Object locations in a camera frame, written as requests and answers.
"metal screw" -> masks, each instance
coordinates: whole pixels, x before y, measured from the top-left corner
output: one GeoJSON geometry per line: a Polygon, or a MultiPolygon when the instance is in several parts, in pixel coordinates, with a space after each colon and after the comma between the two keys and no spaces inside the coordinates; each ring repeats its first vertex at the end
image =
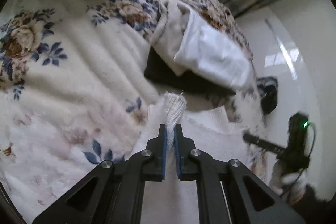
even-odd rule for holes
{"type": "Polygon", "coordinates": [[[152,151],[150,151],[148,149],[142,150],[142,152],[141,152],[141,155],[144,156],[144,157],[149,157],[151,154],[152,154],[152,151]]]}
{"type": "Polygon", "coordinates": [[[193,156],[199,156],[201,154],[201,151],[198,149],[193,149],[190,151],[190,154],[193,156]]]}
{"type": "Polygon", "coordinates": [[[229,160],[229,164],[231,164],[233,167],[238,167],[240,165],[240,161],[237,159],[229,160]]]}
{"type": "Polygon", "coordinates": [[[112,166],[112,161],[110,161],[110,160],[104,160],[101,163],[101,167],[103,167],[103,168],[110,168],[111,166],[112,166]]]}

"white pillowcase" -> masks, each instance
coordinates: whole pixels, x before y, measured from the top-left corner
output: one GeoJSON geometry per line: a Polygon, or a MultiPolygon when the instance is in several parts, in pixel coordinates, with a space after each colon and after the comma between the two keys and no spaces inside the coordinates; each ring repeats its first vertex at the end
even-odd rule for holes
{"type": "Polygon", "coordinates": [[[168,3],[151,44],[177,76],[186,70],[224,87],[248,85],[252,70],[242,50],[185,4],[168,3]]]}

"floral blanket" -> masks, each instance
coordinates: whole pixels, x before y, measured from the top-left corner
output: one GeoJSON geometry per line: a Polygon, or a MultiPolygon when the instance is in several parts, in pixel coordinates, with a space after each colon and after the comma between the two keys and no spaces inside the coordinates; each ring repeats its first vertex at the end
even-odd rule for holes
{"type": "MultiPolygon", "coordinates": [[[[169,0],[8,0],[0,13],[0,181],[27,221],[98,163],[125,160],[160,89],[143,72],[169,0]]],[[[179,0],[226,32],[252,60],[217,0],[179,0]]],[[[190,107],[225,104],[231,121],[264,135],[255,85],[230,98],[186,95],[190,107]]],[[[265,159],[256,156],[255,172],[265,159]]]]}

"floor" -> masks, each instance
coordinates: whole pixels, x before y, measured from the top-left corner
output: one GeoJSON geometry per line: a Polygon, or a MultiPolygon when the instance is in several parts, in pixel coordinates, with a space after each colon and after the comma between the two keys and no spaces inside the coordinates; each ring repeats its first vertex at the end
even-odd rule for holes
{"type": "MultiPolygon", "coordinates": [[[[276,76],[278,79],[278,105],[266,116],[268,140],[286,147],[288,140],[288,119],[298,111],[309,113],[319,119],[320,113],[316,94],[307,67],[295,42],[289,36],[280,20],[268,7],[244,15],[238,24],[250,43],[254,54],[253,64],[258,77],[276,76]]],[[[307,150],[312,137],[308,138],[307,150]]],[[[319,172],[320,155],[315,153],[308,170],[308,181],[315,184],[319,172]]],[[[268,153],[267,181],[276,161],[268,153]]]]}

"white towel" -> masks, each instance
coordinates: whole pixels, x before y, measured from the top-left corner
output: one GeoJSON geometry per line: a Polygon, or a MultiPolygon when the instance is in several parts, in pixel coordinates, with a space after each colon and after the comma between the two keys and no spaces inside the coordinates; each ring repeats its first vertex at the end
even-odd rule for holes
{"type": "Polygon", "coordinates": [[[186,100],[182,95],[176,95],[166,92],[164,96],[160,97],[155,105],[148,106],[148,122],[141,132],[141,136],[136,142],[131,155],[144,150],[147,141],[156,138],[159,134],[160,124],[165,124],[168,132],[167,147],[171,148],[174,142],[173,129],[183,111],[186,109],[186,100]]]}
{"type": "Polygon", "coordinates": [[[251,84],[251,64],[240,47],[186,4],[165,4],[150,44],[177,76],[189,69],[232,89],[251,84]]]}
{"type": "MultiPolygon", "coordinates": [[[[166,109],[162,107],[164,103],[165,100],[161,99],[157,105],[150,106],[148,124],[152,123],[152,132],[143,135],[143,139],[137,142],[134,153],[145,149],[147,141],[157,137],[162,122],[154,119],[163,117],[164,120],[165,117],[171,116],[164,111],[158,113],[159,109],[166,109]]],[[[209,153],[214,159],[222,161],[239,159],[247,167],[251,167],[251,151],[242,139],[243,128],[237,123],[228,122],[224,107],[209,111],[179,113],[183,113],[179,120],[183,134],[194,140],[196,148],[209,153]]],[[[173,134],[173,131],[168,131],[168,138],[170,134],[173,134]]],[[[145,185],[141,223],[156,224],[158,219],[161,224],[199,223],[196,182],[180,182],[177,179],[173,149],[167,150],[165,180],[146,182],[145,185]]]]}

